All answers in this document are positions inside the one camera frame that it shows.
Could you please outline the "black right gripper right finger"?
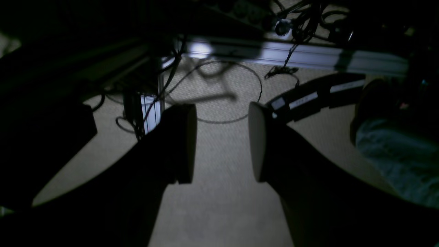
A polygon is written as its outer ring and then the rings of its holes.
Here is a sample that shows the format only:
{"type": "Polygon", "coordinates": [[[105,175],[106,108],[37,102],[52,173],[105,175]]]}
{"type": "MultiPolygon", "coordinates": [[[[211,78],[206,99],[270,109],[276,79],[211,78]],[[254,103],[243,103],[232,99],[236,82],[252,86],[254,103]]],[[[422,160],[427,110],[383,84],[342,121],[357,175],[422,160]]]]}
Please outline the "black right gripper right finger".
{"type": "Polygon", "coordinates": [[[250,103],[254,177],[279,195],[295,247],[437,247],[438,211],[383,192],[329,161],[250,103]]]}

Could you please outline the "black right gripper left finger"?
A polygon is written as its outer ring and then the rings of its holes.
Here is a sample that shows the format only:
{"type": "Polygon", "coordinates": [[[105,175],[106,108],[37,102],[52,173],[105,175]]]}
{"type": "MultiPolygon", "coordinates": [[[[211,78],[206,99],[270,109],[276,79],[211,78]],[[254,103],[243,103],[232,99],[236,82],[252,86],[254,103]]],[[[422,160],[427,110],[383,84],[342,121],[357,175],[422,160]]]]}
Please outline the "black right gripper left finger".
{"type": "Polygon", "coordinates": [[[176,104],[108,169],[1,219],[2,247],[147,247],[166,187],[193,180],[197,109],[176,104]]]}

